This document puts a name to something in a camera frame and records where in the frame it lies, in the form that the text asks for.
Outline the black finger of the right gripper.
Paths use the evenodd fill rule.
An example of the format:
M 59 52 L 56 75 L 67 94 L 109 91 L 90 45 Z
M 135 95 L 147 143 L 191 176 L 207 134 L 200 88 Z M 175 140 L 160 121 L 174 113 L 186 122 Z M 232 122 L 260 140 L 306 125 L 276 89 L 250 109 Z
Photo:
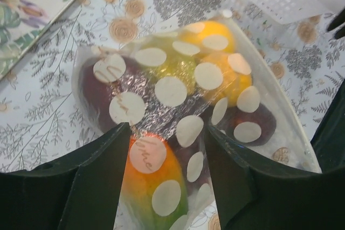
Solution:
M 339 14 L 335 16 L 335 18 L 330 22 L 326 31 L 330 32 L 337 27 L 341 26 L 339 30 L 337 30 L 334 34 L 334 39 L 340 39 L 344 37 L 345 34 L 345 27 L 344 27 L 344 20 L 345 20 L 345 13 L 341 11 Z

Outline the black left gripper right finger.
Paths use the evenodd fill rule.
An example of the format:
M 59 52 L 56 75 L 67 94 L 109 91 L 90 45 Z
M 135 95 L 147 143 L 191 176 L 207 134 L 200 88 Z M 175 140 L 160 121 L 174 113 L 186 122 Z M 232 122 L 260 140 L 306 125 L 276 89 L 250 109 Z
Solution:
M 312 139 L 321 173 L 275 162 L 213 126 L 205 137 L 222 229 L 344 229 L 344 87 Z

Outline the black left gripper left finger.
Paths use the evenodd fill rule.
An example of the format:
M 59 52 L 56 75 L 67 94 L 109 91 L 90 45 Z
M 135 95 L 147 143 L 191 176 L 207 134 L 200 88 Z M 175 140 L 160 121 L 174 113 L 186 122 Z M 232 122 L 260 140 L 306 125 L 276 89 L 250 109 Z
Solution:
M 131 129 L 96 140 L 33 170 L 1 174 L 1 229 L 112 229 Z

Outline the yellow fake lemon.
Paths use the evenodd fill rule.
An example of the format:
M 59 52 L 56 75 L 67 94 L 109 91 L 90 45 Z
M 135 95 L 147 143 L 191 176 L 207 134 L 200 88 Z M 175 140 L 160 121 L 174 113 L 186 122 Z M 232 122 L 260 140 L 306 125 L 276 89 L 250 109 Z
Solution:
M 204 50 L 233 53 L 236 40 L 229 28 L 214 20 L 189 24 L 181 29 L 179 39 Z

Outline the polka dot zip top bag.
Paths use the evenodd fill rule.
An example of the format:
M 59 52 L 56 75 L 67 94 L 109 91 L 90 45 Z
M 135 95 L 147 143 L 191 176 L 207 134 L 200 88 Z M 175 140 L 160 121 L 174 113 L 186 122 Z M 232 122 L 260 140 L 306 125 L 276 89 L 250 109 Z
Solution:
M 208 20 L 220 22 L 231 30 L 236 50 L 228 53 L 228 63 L 235 72 L 252 76 L 252 85 L 240 93 L 234 107 L 227 106 L 226 97 L 213 106 L 201 95 L 201 89 L 218 88 L 223 75 L 218 66 L 210 62 L 200 64 L 200 61 L 209 54 L 223 51 L 204 50 L 180 40 L 181 29 L 186 25 L 132 40 L 118 50 L 81 45 L 74 56 L 74 98 L 84 117 L 100 133 L 103 132 L 92 123 L 81 100 L 81 67 L 92 58 L 118 54 L 134 59 L 144 71 L 149 86 L 146 112 L 135 125 L 122 123 L 129 124 L 131 137 L 147 133 L 161 136 L 177 157 L 188 195 L 188 214 L 185 223 L 174 223 L 175 229 L 189 229 L 215 200 L 205 149 L 208 126 L 275 162 L 321 172 L 293 107 L 261 55 L 232 20 L 232 12 L 224 10 Z M 130 222 L 120 193 L 115 228 L 129 229 Z

